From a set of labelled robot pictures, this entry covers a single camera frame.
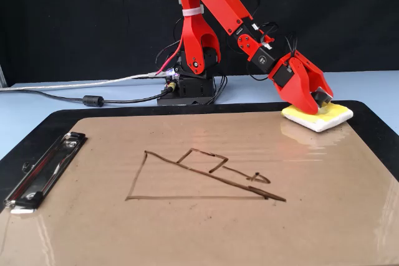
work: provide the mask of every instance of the red wire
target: red wire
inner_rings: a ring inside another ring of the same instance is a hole
[[[176,56],[177,52],[179,52],[179,50],[180,50],[180,48],[181,48],[182,43],[183,43],[183,33],[181,34],[180,43],[179,43],[179,46],[177,46],[177,49],[176,49],[175,53],[173,53],[173,54],[171,55],[171,57],[169,57],[169,58],[163,63],[162,67],[159,69],[159,71],[156,73],[156,75],[158,75],[160,72],[162,72],[163,69],[170,63],[170,61],[172,60],[172,58],[174,58],[174,57]]]

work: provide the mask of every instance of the line drawing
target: line drawing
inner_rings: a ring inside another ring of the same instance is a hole
[[[181,162],[185,158],[187,158],[187,156],[190,155],[193,151],[201,153],[201,154],[205,154],[205,155],[208,155],[208,156],[220,158],[222,161],[218,165],[216,165],[214,168],[209,170],[208,172],[200,171],[198,169],[194,169],[194,168],[191,168],[189,166],[186,166],[186,165],[182,164]],[[160,159],[160,160],[162,160],[162,161],[164,161],[166,163],[173,164],[175,166],[178,166],[180,168],[186,169],[188,171],[192,171],[194,173],[197,173],[197,174],[200,174],[200,175],[215,179],[215,180],[217,180],[219,182],[222,182],[222,183],[225,183],[227,185],[230,185],[230,186],[233,186],[233,187],[236,187],[236,188],[239,188],[239,189],[243,189],[243,190],[252,192],[254,194],[257,194],[258,196],[251,196],[251,197],[250,196],[246,196],[246,197],[244,197],[244,196],[231,196],[231,197],[229,197],[229,196],[132,196],[133,191],[134,191],[135,186],[136,186],[136,183],[137,183],[137,180],[138,180],[138,177],[139,177],[140,173],[143,170],[143,167],[145,165],[145,162],[147,161],[148,155],[154,156],[154,157],[156,157],[156,158],[158,158],[158,159]],[[249,180],[249,181],[256,181],[256,182],[260,182],[260,183],[270,184],[270,180],[267,179],[266,177],[260,175],[259,173],[255,173],[254,176],[248,176],[247,174],[244,174],[244,173],[242,173],[240,171],[237,171],[236,169],[229,168],[229,167],[225,166],[224,164],[226,164],[227,161],[228,161],[227,157],[224,157],[224,156],[221,156],[221,155],[218,155],[218,154],[214,154],[214,153],[209,153],[209,152],[197,150],[197,149],[194,149],[194,148],[189,149],[176,162],[174,162],[172,160],[169,160],[168,158],[162,157],[161,155],[159,155],[159,154],[157,154],[155,152],[146,150],[146,151],[144,151],[143,161],[142,161],[138,171],[136,172],[136,175],[135,175],[135,177],[133,179],[133,182],[132,182],[132,186],[131,186],[131,188],[129,190],[129,193],[128,193],[127,197],[125,198],[125,201],[131,200],[131,199],[269,199],[269,198],[270,199],[275,199],[277,201],[283,201],[283,202],[287,201],[283,197],[277,196],[277,195],[275,195],[273,193],[269,193],[269,192],[267,192],[265,190],[262,190],[262,189],[259,189],[259,188],[255,188],[253,186],[245,186],[245,185],[236,183],[234,181],[230,181],[228,179],[224,179],[222,177],[217,177],[217,176],[212,174],[213,172],[215,172],[219,168],[223,167],[224,169],[227,169],[229,171],[233,171],[233,172],[235,172],[237,174],[240,174],[241,176],[246,177],[246,179]]]

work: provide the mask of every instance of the clipboard clip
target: clipboard clip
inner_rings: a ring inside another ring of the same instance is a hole
[[[4,200],[13,214],[34,212],[86,142],[83,133],[70,132],[58,139],[33,166],[24,164],[24,178]]]

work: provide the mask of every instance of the white zip tie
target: white zip tie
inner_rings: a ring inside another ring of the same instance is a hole
[[[199,7],[195,7],[194,9],[182,9],[184,17],[195,16],[204,13],[204,6],[201,4]]]

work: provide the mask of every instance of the yellow sponge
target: yellow sponge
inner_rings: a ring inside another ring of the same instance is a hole
[[[352,110],[331,102],[320,108],[315,115],[308,115],[293,105],[283,109],[281,114],[316,132],[337,126],[353,117]]]

